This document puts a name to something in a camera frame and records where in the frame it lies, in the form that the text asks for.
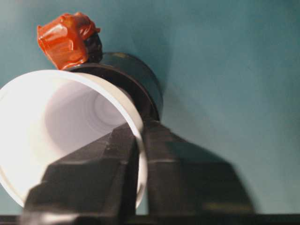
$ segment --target cup rim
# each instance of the cup rim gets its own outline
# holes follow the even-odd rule
[[[139,174],[138,174],[138,189],[136,196],[136,208],[141,203],[143,194],[145,192],[146,184],[147,184],[147,159],[145,153],[145,147],[142,139],[142,131],[143,131],[143,120],[137,111],[134,104],[131,100],[124,94],[117,86],[108,82],[105,79],[102,79],[98,76],[85,74],[85,73],[73,73],[62,70],[38,70],[23,74],[21,76],[16,77],[15,79],[8,82],[0,89],[0,101],[4,97],[4,95],[8,92],[10,88],[12,88],[16,83],[21,81],[22,79],[38,77],[50,77],[50,78],[62,78],[67,80],[76,81],[82,83],[91,89],[95,90],[103,97],[105,97],[109,102],[111,102],[117,110],[124,117],[126,122],[128,123],[133,135],[136,138],[137,146],[139,149]],[[24,207],[24,199],[17,193],[14,187],[10,184],[9,179],[5,176],[4,171],[1,168],[1,160],[0,160],[0,183],[4,187],[4,189],[8,192],[8,194],[22,207]]]

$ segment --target black plastic part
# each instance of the black plastic part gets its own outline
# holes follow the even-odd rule
[[[120,224],[135,214],[137,175],[138,149],[125,124],[49,165],[21,224]]]
[[[227,216],[227,221],[230,221],[230,215]],[[234,221],[237,220],[237,216],[233,216],[231,218],[235,218],[230,225],[240,225],[243,224],[243,221],[251,220],[253,221],[252,225],[298,225],[300,224],[300,214],[254,214],[249,217],[240,217],[240,223],[236,223]],[[174,224],[176,218],[171,219],[169,224]],[[0,216],[0,225],[18,225],[19,223],[19,216]],[[124,225],[157,225],[158,222],[154,217],[151,216],[133,216],[128,220],[124,221]],[[188,225],[188,220],[185,220],[184,225]],[[84,223],[83,225],[101,225],[101,223]]]
[[[87,62],[100,62],[102,60],[102,43],[97,32],[83,42],[89,56]]]
[[[233,215],[238,222],[254,212],[233,167],[222,158],[183,140],[158,121],[145,121],[144,141],[149,214],[159,224],[172,220],[172,224],[220,224],[226,218],[231,223]]]
[[[107,52],[100,63],[83,63],[67,71],[92,74],[125,90],[142,117],[160,119],[163,98],[151,69],[129,54]]]

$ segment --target teal background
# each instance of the teal background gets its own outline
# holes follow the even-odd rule
[[[81,11],[102,28],[104,51],[153,69],[162,122],[232,162],[257,212],[299,213],[299,9],[293,0],[1,1],[0,86],[53,69],[36,26]],[[0,214],[19,212],[0,188]]]

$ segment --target white plastic cup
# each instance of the white plastic cup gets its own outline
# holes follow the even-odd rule
[[[130,98],[94,75],[40,70],[0,90],[0,183],[24,205],[47,166],[127,122],[140,151],[136,207],[147,182],[143,122]]]

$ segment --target red wrapped object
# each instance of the red wrapped object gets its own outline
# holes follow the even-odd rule
[[[66,69],[88,60],[84,40],[95,32],[99,33],[88,16],[78,12],[63,14],[37,27],[37,42],[48,59],[58,68]]]

